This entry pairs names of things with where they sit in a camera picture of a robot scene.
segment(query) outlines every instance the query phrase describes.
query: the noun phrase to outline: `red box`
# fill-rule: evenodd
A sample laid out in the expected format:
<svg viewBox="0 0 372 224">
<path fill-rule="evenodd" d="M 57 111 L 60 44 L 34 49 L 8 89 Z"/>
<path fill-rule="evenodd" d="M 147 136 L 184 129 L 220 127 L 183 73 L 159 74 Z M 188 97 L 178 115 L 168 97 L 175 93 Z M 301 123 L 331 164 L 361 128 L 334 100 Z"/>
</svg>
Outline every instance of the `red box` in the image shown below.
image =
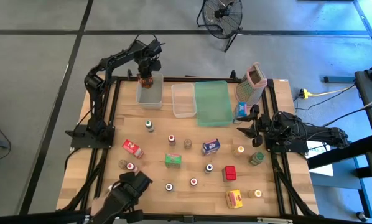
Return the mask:
<svg viewBox="0 0 372 224">
<path fill-rule="evenodd" d="M 128 139 L 125 140 L 125 142 L 123 143 L 123 148 L 138 159 L 140 159 L 143 156 L 142 149 Z"/>
<path fill-rule="evenodd" d="M 234 181 L 237 178 L 236 168 L 234 166 L 225 166 L 225 168 L 222 170 L 222 174 L 223 181 L 225 182 Z"/>
</svg>

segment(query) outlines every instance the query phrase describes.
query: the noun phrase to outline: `concrete floor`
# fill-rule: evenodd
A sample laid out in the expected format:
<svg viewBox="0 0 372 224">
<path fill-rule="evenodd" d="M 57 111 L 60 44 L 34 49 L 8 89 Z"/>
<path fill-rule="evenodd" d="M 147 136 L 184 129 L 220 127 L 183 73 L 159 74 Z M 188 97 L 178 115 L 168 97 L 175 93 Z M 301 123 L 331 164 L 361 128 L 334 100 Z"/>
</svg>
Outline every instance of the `concrete floor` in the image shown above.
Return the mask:
<svg viewBox="0 0 372 224">
<path fill-rule="evenodd" d="M 371 10 L 368 17 L 372 25 L 372 0 L 359 3 L 363 10 Z M 86 29 L 198 30 L 195 18 L 200 6 L 200 0 L 95 1 Z M 81 0 L 0 1 L 0 29 L 78 30 L 85 7 L 86 1 Z M 352 2 L 244 0 L 243 12 L 244 30 L 365 30 Z M 167 43 L 160 56 L 164 75 L 228 77 L 231 70 L 236 70 L 241 77 L 253 62 L 260 62 L 268 78 L 288 79 L 294 95 L 299 88 L 312 93 L 345 88 L 347 85 L 324 84 L 321 79 L 326 75 L 353 75 L 372 66 L 372 41 L 367 36 L 242 35 L 226 54 L 221 51 L 225 41 L 210 35 L 157 37 Z M 126 48 L 133 38 L 83 36 L 31 213 L 55 210 L 70 147 L 64 131 L 72 129 L 80 115 L 85 94 L 83 78 L 99 59 Z M 147 42 L 151 37 L 144 35 L 141 40 Z M 17 212 L 74 41 L 74 35 L 0 35 L 0 128 L 12 141 L 12 152 L 0 161 L 0 215 Z M 114 75 L 125 75 L 128 68 L 134 72 L 137 69 L 130 62 Z M 300 100 L 299 106 L 307 108 L 322 100 Z M 298 115 L 319 125 L 361 106 L 354 89 Z M 353 129 L 353 123 L 360 129 Z M 364 112 L 334 125 L 346 130 L 352 141 L 371 134 Z M 365 185 L 372 203 L 372 180 L 365 180 Z M 361 210 L 357 190 L 314 189 L 322 215 L 356 220 L 354 213 Z"/>
</svg>

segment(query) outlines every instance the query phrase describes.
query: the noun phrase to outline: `blue box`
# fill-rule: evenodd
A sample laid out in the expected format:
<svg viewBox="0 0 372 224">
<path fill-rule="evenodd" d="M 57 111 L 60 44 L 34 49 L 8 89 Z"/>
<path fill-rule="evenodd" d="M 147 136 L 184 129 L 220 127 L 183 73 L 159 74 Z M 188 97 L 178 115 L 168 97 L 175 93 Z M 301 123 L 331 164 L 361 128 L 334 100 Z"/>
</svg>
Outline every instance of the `blue box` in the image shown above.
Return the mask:
<svg viewBox="0 0 372 224">
<path fill-rule="evenodd" d="M 219 144 L 218 139 L 214 139 L 212 141 L 203 143 L 203 147 L 202 147 L 203 155 L 206 156 L 213 152 L 217 152 L 217 150 L 219 150 L 220 147 L 221 147 L 221 144 Z"/>
<path fill-rule="evenodd" d="M 241 124 L 241 121 L 236 119 L 243 116 L 247 116 L 247 103 L 239 102 L 233 111 L 233 124 Z"/>
</svg>

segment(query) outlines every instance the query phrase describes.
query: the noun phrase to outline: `yellow box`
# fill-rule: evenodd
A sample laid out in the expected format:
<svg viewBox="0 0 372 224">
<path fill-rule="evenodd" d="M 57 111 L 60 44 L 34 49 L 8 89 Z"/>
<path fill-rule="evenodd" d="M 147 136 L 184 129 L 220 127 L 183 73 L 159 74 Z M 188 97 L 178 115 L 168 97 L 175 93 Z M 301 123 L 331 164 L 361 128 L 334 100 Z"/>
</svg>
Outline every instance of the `yellow box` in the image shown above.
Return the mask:
<svg viewBox="0 0 372 224">
<path fill-rule="evenodd" d="M 230 209 L 241 208 L 243 201 L 241 199 L 240 190 L 229 190 L 226 192 L 226 202 Z"/>
</svg>

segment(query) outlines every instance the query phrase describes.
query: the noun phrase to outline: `wooden tabletop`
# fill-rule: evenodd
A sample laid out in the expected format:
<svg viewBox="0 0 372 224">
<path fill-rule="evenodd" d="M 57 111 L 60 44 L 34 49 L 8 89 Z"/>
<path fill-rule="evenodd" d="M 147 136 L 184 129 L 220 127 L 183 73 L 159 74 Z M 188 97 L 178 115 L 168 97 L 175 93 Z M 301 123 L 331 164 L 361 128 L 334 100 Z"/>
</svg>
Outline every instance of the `wooden tabletop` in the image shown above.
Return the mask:
<svg viewBox="0 0 372 224">
<path fill-rule="evenodd" d="M 171 86 L 173 84 L 179 83 L 164 82 L 163 105 L 160 110 L 145 110 L 136 102 L 137 82 L 121 82 L 114 120 L 116 133 L 113 147 L 108 153 L 102 194 L 104 195 L 108 186 L 118 180 L 119 174 L 125 172 L 118 167 L 119 160 L 125 159 L 135 163 L 153 180 L 136 207 L 136 209 L 143 209 L 144 213 L 278 216 L 279 209 L 270 155 L 266 152 L 264 144 L 260 147 L 253 147 L 251 139 L 236 129 L 238 126 L 248 127 L 250 124 L 208 128 L 199 127 L 196 117 L 176 118 L 172 112 Z M 236 85 L 235 83 L 228 85 L 232 109 L 237 104 Z M 274 85 L 279 110 L 294 113 L 288 81 L 274 80 Z M 268 104 L 269 110 L 272 111 L 270 97 L 268 97 Z M 89 96 L 86 94 L 80 116 L 82 117 L 89 109 Z M 147 132 L 144 126 L 148 119 L 154 125 L 153 133 Z M 176 146 L 169 146 L 167 138 L 170 134 L 175 135 Z M 192 140 L 193 145 L 189 150 L 183 147 L 183 141 L 186 138 Z M 215 138 L 220 141 L 221 148 L 216 154 L 203 156 L 202 143 Z M 141 159 L 136 159 L 122 148 L 126 139 L 141 147 L 144 151 Z M 245 152 L 242 156 L 235 157 L 231 151 L 238 146 L 243 146 Z M 166 168 L 164 157 L 165 153 L 169 152 L 182 155 L 180 169 Z M 248 163 L 248 157 L 255 152 L 263 152 L 266 155 L 265 161 L 258 166 Z M 287 155 L 294 188 L 309 208 L 317 213 L 318 208 L 306 160 L 298 154 L 288 153 Z M 80 149 L 69 159 L 57 208 L 66 206 L 84 184 L 90 156 L 91 149 Z M 214 166 L 211 174 L 204 173 L 204 167 L 207 164 Z M 223 182 L 221 172 L 227 165 L 236 167 L 237 180 L 234 182 Z M 198 179 L 198 185 L 195 187 L 189 184 L 192 177 Z M 165 190 L 165 185 L 169 182 L 174 185 L 173 192 Z M 226 205 L 225 192 L 234 189 L 241 191 L 242 208 L 229 209 Z M 261 190 L 263 196 L 249 198 L 248 191 L 254 189 Z M 287 191 L 283 185 L 282 189 L 286 211 L 290 213 Z M 95 185 L 90 191 L 89 205 L 93 200 L 94 191 Z"/>
</svg>

